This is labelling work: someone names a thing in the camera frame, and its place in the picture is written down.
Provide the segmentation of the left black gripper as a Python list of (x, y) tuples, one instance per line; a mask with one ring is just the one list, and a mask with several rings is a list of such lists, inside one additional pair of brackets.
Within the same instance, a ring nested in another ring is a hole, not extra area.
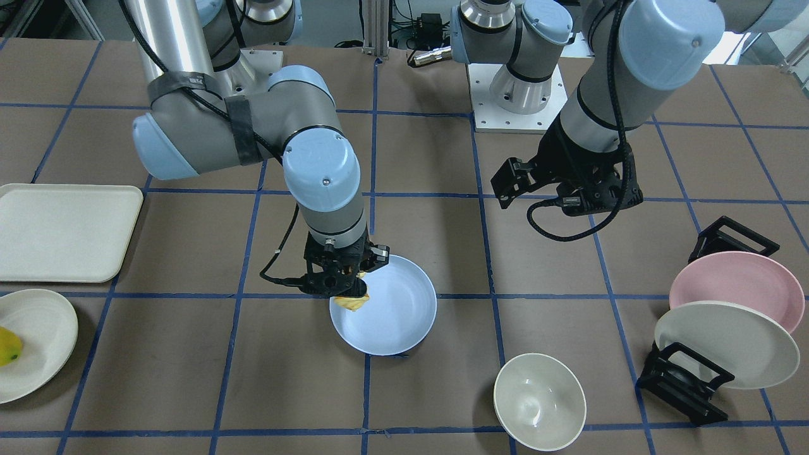
[(595, 215), (616, 206), (622, 181), (615, 165), (624, 158), (623, 152), (596, 153), (578, 146), (557, 118), (540, 139), (534, 159), (506, 159), (490, 183), (503, 210), (520, 195), (557, 183), (559, 197), (580, 199), (577, 205), (564, 205), (564, 215)]

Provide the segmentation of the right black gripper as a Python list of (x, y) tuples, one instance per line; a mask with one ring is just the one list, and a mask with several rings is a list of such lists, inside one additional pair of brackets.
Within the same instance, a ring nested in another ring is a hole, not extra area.
[(389, 262), (389, 253), (387, 245), (368, 245), (367, 231), (344, 248), (321, 245), (309, 233), (303, 254), (307, 271), (301, 277), (301, 290), (313, 296), (365, 296), (367, 285), (359, 273), (384, 267)]

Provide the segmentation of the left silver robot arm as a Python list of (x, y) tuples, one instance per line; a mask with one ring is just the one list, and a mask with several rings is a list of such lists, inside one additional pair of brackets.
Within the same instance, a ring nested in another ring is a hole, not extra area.
[(771, 32), (806, 1), (581, 1), (574, 18), (557, 1), (461, 1), (450, 22), (453, 58), (498, 64), (493, 95), (508, 111), (521, 89), (550, 87), (581, 32), (592, 61), (531, 159), (506, 159), (491, 179), (502, 209), (554, 185), (568, 216), (628, 209), (643, 201), (629, 137), (699, 72), (726, 32)]

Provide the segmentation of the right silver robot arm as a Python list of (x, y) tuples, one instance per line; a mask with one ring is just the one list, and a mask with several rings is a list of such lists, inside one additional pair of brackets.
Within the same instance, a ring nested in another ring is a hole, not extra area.
[[(278, 11), (274, 18), (252, 18)], [(140, 161), (151, 176), (196, 178), (275, 159), (307, 224), (301, 277), (266, 281), (313, 296), (362, 300), (365, 276), (388, 263), (389, 248), (370, 240), (361, 167), (344, 137), (335, 98), (324, 79), (300, 64), (260, 75), (246, 63), (246, 43), (258, 24), (291, 18), (285, 1), (216, 2), (200, 17), (195, 1), (121, 1), (119, 8), (142, 50), (150, 101), (132, 127)]]

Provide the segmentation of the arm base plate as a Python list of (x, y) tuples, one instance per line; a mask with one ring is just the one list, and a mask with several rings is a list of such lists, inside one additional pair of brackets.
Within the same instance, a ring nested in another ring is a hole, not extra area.
[(542, 135), (568, 99), (558, 66), (538, 83), (520, 80), (505, 64), (468, 64), (467, 70), (477, 132)]
[(242, 50), (240, 58), (231, 66), (215, 72), (219, 95), (228, 97), (265, 92), (267, 81), (281, 69), (283, 60), (281, 50)]

